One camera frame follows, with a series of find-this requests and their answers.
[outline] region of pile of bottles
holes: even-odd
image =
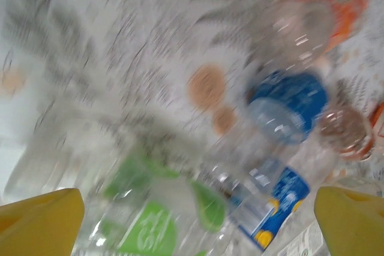
[[[77,256],[220,256],[238,230],[257,248],[253,255],[295,255],[284,248],[290,232],[283,230],[294,227],[297,236],[302,228],[295,228],[292,213],[309,195],[308,206],[337,157],[362,161],[373,154],[371,125],[336,103],[332,65],[324,57],[358,31],[366,8],[367,0],[285,0],[268,10],[262,31],[269,40],[260,45],[269,53],[260,55],[262,69],[248,83],[244,121],[201,153],[196,177],[158,165],[135,137],[124,141],[117,124],[70,119],[73,129],[92,135],[87,142],[60,134],[68,117],[54,118],[24,152],[5,198],[79,188],[86,213]],[[101,133],[107,138],[95,141]],[[311,214],[305,223],[313,221]]]

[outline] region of yellow plastic piece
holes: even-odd
[[[69,256],[83,216],[77,189],[0,206],[0,255]]]
[[[384,199],[321,187],[314,213],[332,256],[384,255]]]

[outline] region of bottle label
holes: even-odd
[[[120,243],[115,237],[125,231]],[[137,221],[127,228],[107,219],[101,222],[101,232],[118,252],[153,256],[171,256],[176,247],[177,230],[170,212],[157,202],[149,202]]]
[[[273,214],[256,234],[250,235],[261,250],[268,247],[286,218],[298,209],[309,192],[307,183],[286,167],[272,193],[271,203],[275,207]]]
[[[267,159],[259,169],[254,168],[249,172],[251,181],[258,190],[266,191],[274,184],[274,176],[278,176],[278,173],[281,173],[280,167],[282,165],[278,158]]]
[[[207,231],[219,232],[227,216],[224,199],[198,181],[192,181],[190,184],[196,197],[200,225]]]
[[[287,75],[281,70],[261,82],[250,102],[259,98],[269,98],[290,109],[295,115],[295,125],[304,133],[304,139],[328,103],[328,95],[315,76],[310,73]]]
[[[322,1],[329,4],[335,19],[333,35],[327,51],[350,38],[356,29],[362,13],[367,9],[368,0],[305,0]]]
[[[132,189],[145,190],[151,183],[152,175],[146,163],[150,160],[140,151],[133,150],[119,165],[104,190],[104,196],[115,199],[124,197]]]
[[[169,187],[169,189],[162,191],[164,192],[164,197],[159,197],[160,199],[165,199],[148,202],[131,227],[108,218],[104,218],[101,221],[100,229],[106,238],[107,246],[122,253],[171,256],[178,244],[178,230],[175,225],[175,218],[182,214],[187,214],[190,218],[197,219],[200,224],[199,231],[205,230],[210,233],[217,233],[221,230],[227,217],[227,206],[219,194],[196,181],[189,182],[172,178],[164,179],[163,181],[170,185],[162,186],[163,188]],[[183,181],[185,189],[180,184],[181,182],[177,181]],[[178,189],[172,191],[172,187],[178,184]],[[182,210],[185,207],[188,207],[190,210],[187,212]],[[129,215],[115,218],[127,219]],[[116,238],[120,235],[124,236],[117,243]],[[204,252],[200,251],[197,255],[204,255]]]
[[[322,231],[316,221],[300,233],[277,256],[314,256],[324,244]]]

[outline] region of water bottle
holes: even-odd
[[[320,144],[319,133],[313,132],[300,145],[298,153],[285,161],[287,165],[283,167],[269,196],[269,203],[273,206],[272,213],[255,233],[250,234],[240,227],[257,246],[258,253],[255,252],[255,255],[261,255],[264,251],[266,255],[275,255],[276,250],[273,247],[281,242],[281,234],[285,231],[284,223],[295,217],[294,212],[301,205],[308,205],[307,202],[310,200],[306,198],[310,195],[310,191],[320,186],[333,169],[336,160],[337,155],[330,149],[324,149]]]
[[[64,101],[47,110],[35,127],[33,138],[10,170],[4,189],[7,203],[73,187],[86,197],[137,142],[118,121]]]
[[[260,19],[257,57],[310,64],[360,31],[368,0],[282,0]]]
[[[222,255],[235,228],[226,199],[137,155],[85,199],[74,255]],[[148,174],[137,176],[138,162]]]
[[[359,176],[339,176],[322,184],[358,191],[383,197],[384,186],[381,182]],[[276,245],[267,249],[265,255],[307,255],[329,256],[329,251],[313,212],[316,192],[311,192],[308,201],[286,222],[276,238]]]
[[[199,179],[227,198],[230,220],[252,238],[274,212],[272,189],[296,148],[271,140],[244,119],[210,149]]]
[[[300,144],[329,106],[330,71],[324,57],[306,67],[275,61],[264,65],[248,94],[249,118],[270,138]]]

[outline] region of orange circle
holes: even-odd
[[[224,100],[226,83],[223,70],[217,64],[201,66],[188,82],[188,94],[201,109],[214,109]]]
[[[213,115],[212,126],[219,135],[227,134],[236,123],[235,111],[232,107],[220,107]]]
[[[18,71],[8,71],[0,76],[1,88],[8,94],[15,94],[25,85],[25,76]]]

